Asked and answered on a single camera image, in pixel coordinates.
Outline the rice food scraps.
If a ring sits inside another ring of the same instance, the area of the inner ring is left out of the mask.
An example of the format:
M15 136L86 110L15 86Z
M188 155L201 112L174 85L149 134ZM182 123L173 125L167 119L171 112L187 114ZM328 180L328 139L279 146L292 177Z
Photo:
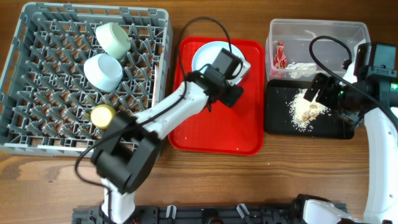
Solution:
M308 101L304 98L307 89L299 89L293 96L291 102L287 104L289 107L289 115L291 116L292 126L296 131L306 132L313 131L313 123L320 115L329 114L330 109L318 103L313 99Z

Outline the light blue plate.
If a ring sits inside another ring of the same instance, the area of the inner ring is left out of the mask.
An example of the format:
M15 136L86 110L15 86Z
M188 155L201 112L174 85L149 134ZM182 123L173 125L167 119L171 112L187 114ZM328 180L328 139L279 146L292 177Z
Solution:
M229 43L224 41L213 41L201 46L193 56L192 70L199 70L205 64L213 63L216 56L221 52L221 49L229 50ZM232 53L237 57L244 58L242 51L240 51L235 45L232 44L231 49Z

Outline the white tissue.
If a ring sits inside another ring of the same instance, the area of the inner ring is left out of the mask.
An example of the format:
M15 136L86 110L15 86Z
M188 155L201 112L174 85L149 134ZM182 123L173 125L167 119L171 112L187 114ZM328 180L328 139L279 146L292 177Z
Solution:
M291 63L286 66L286 69L292 70L289 75L293 79L299 79L301 77L309 77L317 70L315 63Z

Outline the red snack wrapper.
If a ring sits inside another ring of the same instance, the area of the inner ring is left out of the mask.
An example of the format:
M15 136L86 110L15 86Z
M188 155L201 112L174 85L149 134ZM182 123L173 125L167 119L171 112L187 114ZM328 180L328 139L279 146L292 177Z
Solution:
M275 68L285 69L287 66L287 57L284 52L285 44L278 42L276 45L275 57L273 59L273 66Z

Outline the light green bowl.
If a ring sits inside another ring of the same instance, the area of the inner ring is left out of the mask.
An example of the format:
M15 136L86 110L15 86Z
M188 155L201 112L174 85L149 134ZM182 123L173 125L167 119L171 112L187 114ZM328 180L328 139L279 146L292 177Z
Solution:
M115 59L124 57L131 48L127 33L115 22L97 27L95 34L103 50Z

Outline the light blue bowl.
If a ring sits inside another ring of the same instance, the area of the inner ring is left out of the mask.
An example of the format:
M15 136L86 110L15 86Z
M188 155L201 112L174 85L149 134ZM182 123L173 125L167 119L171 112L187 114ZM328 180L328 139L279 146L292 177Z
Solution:
M83 65L83 72L94 87L103 91L116 89L123 77L121 64L108 54L89 58Z

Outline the yellow plastic cup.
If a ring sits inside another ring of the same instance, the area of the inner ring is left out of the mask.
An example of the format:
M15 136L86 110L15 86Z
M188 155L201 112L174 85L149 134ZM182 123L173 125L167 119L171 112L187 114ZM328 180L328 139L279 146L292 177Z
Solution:
M114 108L108 105L98 105L91 111L90 120L97 128L106 129L115 115Z

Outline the white plastic fork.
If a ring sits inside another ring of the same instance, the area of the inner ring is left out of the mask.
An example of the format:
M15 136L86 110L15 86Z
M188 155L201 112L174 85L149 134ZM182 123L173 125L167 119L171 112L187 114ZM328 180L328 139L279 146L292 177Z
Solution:
M154 67L154 87L153 87L153 94L152 94L152 103L151 107L154 107L157 104L157 95L158 95L158 87L159 87L159 66L155 65Z

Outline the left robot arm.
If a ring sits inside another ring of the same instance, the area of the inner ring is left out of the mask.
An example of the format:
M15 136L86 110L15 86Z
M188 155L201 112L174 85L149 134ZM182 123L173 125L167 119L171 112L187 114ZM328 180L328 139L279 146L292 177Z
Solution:
M113 116L91 162L107 190L102 211L109 223L124 223L135 210L136 190L150 174L164 138L189 117L213 103L231 108L244 90L237 83L251 65L221 49L212 63L183 76L180 86L148 110Z

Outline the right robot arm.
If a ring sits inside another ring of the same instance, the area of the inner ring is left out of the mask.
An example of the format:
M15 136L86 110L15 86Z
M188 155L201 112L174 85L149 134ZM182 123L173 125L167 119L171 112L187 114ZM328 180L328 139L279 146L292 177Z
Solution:
M369 144L369 189L363 219L323 199L305 199L305 223L397 223L397 70L396 47L363 42L343 62L339 77L317 58L323 72L314 76L304 98L326 106L356 128L366 127Z

